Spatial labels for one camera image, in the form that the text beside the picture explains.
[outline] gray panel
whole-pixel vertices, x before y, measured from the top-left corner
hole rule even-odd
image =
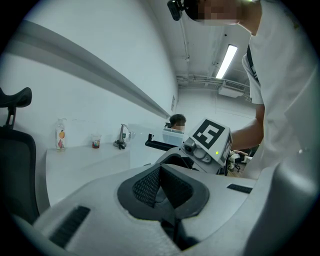
[[[209,189],[209,200],[199,215],[182,220],[187,236],[196,238],[199,241],[208,238],[225,224],[249,196],[247,193],[229,189],[227,186],[237,184],[253,188],[256,184],[254,179],[212,175],[188,170],[173,164],[168,164],[168,166],[202,182]]]
[[[152,167],[148,165],[96,179],[47,210],[34,227],[48,237],[77,205],[91,209],[66,246],[79,256],[173,255],[180,250],[158,221],[136,219],[122,208],[117,198],[120,184]]]
[[[13,221],[20,228],[28,240],[36,246],[37,250],[46,256],[75,256],[66,250],[56,246],[53,242],[43,236],[38,230],[31,226],[24,219],[13,215]]]
[[[266,168],[245,202],[215,233],[184,252],[186,256],[240,256],[259,218],[270,189],[274,169]]]
[[[297,230],[318,199],[319,165],[318,150],[301,150],[278,165],[272,178],[272,189],[252,230],[245,255],[270,255]]]

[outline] sink faucet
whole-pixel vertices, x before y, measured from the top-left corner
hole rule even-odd
[[[121,124],[121,131],[120,131],[120,136],[119,136],[119,139],[116,140],[113,145],[117,148],[119,148],[119,150],[121,149],[125,149],[126,146],[127,146],[127,143],[125,142],[125,139],[123,138],[123,134],[124,134],[124,127],[126,127],[129,131],[129,128],[127,125],[125,125],[124,123]]]

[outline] black bracket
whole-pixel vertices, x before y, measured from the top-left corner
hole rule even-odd
[[[167,128],[167,127],[168,127],[168,128],[172,128],[172,125],[171,125],[171,123],[169,123],[169,122],[166,122],[166,123],[165,123],[165,126],[164,126],[164,128]]]
[[[8,117],[6,118],[5,125],[3,126],[4,128],[13,130],[14,125],[15,125],[15,120],[16,120],[16,110],[17,108],[15,106],[9,106],[8,107]]]
[[[168,151],[168,150],[170,150],[172,148],[176,148],[177,147],[175,145],[167,144],[167,143],[164,143],[164,142],[152,141],[152,137],[153,136],[154,135],[149,133],[148,140],[145,142],[145,145],[147,147],[154,148],[154,149],[157,149],[157,150],[163,150],[163,151]]]

